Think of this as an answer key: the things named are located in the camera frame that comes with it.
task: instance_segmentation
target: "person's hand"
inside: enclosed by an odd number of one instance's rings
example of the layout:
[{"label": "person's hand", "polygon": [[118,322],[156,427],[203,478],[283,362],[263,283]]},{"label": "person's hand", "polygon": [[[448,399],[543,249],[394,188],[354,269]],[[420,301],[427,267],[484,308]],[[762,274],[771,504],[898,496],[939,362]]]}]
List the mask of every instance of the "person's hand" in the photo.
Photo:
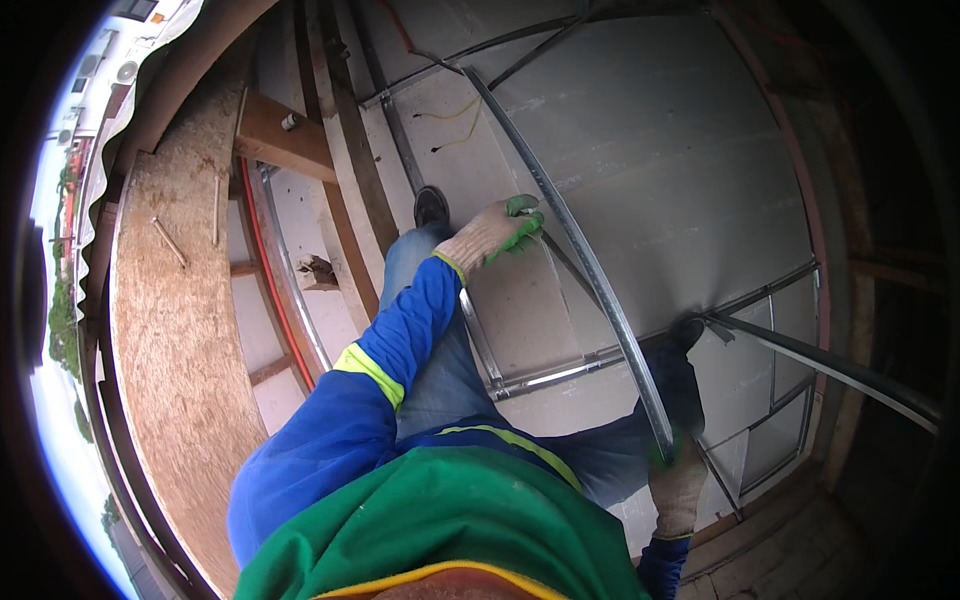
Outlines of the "person's hand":
[{"label": "person's hand", "polygon": [[665,466],[654,445],[651,452],[650,495],[657,506],[654,538],[676,540],[693,535],[697,521],[697,502],[707,480],[707,465],[697,451],[696,442],[687,434],[675,436],[677,459]]},{"label": "person's hand", "polygon": [[466,285],[472,272],[502,252],[519,254],[537,243],[534,238],[543,232],[543,215],[534,210],[538,203],[530,194],[495,202],[433,253],[456,269]]}]

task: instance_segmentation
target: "reflective yellow stripe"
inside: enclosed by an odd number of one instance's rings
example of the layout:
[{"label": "reflective yellow stripe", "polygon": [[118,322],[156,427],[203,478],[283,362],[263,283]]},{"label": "reflective yellow stripe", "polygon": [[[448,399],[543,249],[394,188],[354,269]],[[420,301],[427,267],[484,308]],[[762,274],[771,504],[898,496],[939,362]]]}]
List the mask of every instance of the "reflective yellow stripe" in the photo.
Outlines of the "reflective yellow stripe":
[{"label": "reflective yellow stripe", "polygon": [[367,355],[362,348],[357,346],[356,342],[350,344],[344,349],[344,353],[337,359],[337,364],[333,366],[334,371],[361,372],[369,375],[383,395],[394,405],[394,411],[399,410],[400,402],[403,401],[403,386],[396,383],[386,374],[380,366],[373,362],[373,359]]},{"label": "reflective yellow stripe", "polygon": [[560,460],[560,457],[547,450],[546,448],[541,448],[540,446],[534,444],[530,440],[527,440],[523,436],[518,436],[513,431],[507,431],[505,429],[497,429],[496,427],[491,427],[489,425],[473,425],[470,427],[447,427],[445,430],[438,433],[438,436],[442,436],[444,433],[456,433],[458,431],[467,431],[468,429],[483,429],[484,431],[489,431],[493,433],[496,437],[500,438],[507,444],[515,445],[518,447],[527,450],[528,452],[533,452],[539,456],[547,465],[556,470],[560,476],[566,480],[566,483],[573,486],[573,489],[579,493],[583,493],[584,489],[581,487],[580,482],[577,481],[577,476],[573,474],[573,470],[566,465],[566,463]]},{"label": "reflective yellow stripe", "polygon": [[460,276],[460,283],[461,283],[461,285],[463,285],[464,287],[467,287],[467,276],[464,275],[464,270],[460,268],[460,265],[458,265],[457,263],[453,262],[453,260],[451,260],[450,257],[447,256],[446,254],[443,254],[443,253],[440,253],[440,252],[437,252],[437,251],[432,251],[432,252],[430,253],[430,255],[431,255],[431,256],[436,256],[437,258],[440,258],[440,259],[441,259],[443,262],[445,262],[446,264],[450,265],[450,268],[453,269],[454,271],[456,271],[456,272],[457,272],[457,275]]},{"label": "reflective yellow stripe", "polygon": [[446,561],[445,563],[428,564],[427,566],[422,566],[412,571],[407,571],[406,573],[398,573],[397,575],[391,575],[390,577],[377,579],[376,581],[367,582],[366,584],[357,584],[356,586],[350,586],[348,588],[334,589],[333,591],[322,593],[319,596],[314,596],[313,598],[329,598],[330,596],[353,596],[366,593],[377,593],[383,591],[384,589],[395,588],[397,586],[402,586],[403,584],[419,581],[429,577],[430,575],[439,573],[440,571],[446,571],[451,568],[475,568],[481,571],[487,571],[488,573],[493,573],[494,575],[509,581],[518,588],[536,598],[539,598],[540,600],[567,600],[566,596],[554,591],[551,588],[548,588],[539,581],[530,579],[529,577],[520,575],[519,573],[514,573],[513,571],[508,571],[507,569],[500,568],[499,566],[478,563],[476,561]]}]

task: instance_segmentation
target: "osb board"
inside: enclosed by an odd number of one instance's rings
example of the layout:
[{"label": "osb board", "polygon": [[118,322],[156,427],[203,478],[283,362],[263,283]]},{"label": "osb board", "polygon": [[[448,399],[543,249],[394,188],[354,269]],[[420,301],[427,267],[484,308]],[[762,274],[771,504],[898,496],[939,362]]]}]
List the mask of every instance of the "osb board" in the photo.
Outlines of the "osb board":
[{"label": "osb board", "polygon": [[[110,327],[127,423],[174,533],[222,597],[239,575],[225,527],[230,484],[267,438],[230,292],[228,165],[242,85],[201,82],[155,155],[137,156],[121,201]],[[216,176],[219,244],[213,245]],[[186,256],[183,269],[151,224]]]}]

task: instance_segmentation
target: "tree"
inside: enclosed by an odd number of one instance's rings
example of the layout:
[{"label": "tree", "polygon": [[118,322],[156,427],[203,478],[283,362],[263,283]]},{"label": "tree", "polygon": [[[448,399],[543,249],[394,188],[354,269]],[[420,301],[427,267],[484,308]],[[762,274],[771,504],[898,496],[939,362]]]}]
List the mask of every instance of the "tree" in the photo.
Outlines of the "tree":
[{"label": "tree", "polygon": [[113,494],[107,496],[107,499],[104,501],[104,511],[100,514],[100,524],[104,527],[104,533],[107,534],[107,537],[110,538],[110,545],[113,546],[114,550],[117,550],[116,540],[113,539],[113,536],[110,534],[110,527],[114,523],[120,521],[120,509],[117,508],[117,501],[113,497]]},{"label": "tree", "polygon": [[80,399],[73,403],[73,414],[77,418],[77,429],[80,429],[80,435],[84,437],[88,444],[93,444],[93,432],[90,430],[90,421],[86,418],[84,408]]},{"label": "tree", "polygon": [[80,379],[80,347],[77,341],[77,313],[73,305],[73,277],[54,282],[54,303],[47,315],[50,325],[50,358]]}]

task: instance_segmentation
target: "person's leg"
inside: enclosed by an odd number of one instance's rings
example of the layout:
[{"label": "person's leg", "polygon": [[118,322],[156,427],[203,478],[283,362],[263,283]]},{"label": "person's leg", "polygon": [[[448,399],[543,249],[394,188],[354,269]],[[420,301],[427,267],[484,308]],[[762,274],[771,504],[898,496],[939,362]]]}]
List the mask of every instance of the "person's leg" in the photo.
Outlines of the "person's leg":
[{"label": "person's leg", "polygon": [[[396,295],[413,282],[418,266],[437,244],[452,235],[446,223],[434,221],[407,231],[394,242],[387,252],[380,310],[390,306]],[[477,372],[464,315],[457,302],[450,325],[400,404],[396,413],[396,439],[399,442],[421,431],[475,415],[502,420]]]},{"label": "person's leg", "polygon": [[[689,346],[668,336],[649,357],[649,365],[671,425],[697,439],[704,432],[704,411],[693,366],[686,360]],[[647,485],[648,453],[657,451],[639,401],[631,415],[612,423],[542,440],[573,469],[584,494],[604,508]]]}]

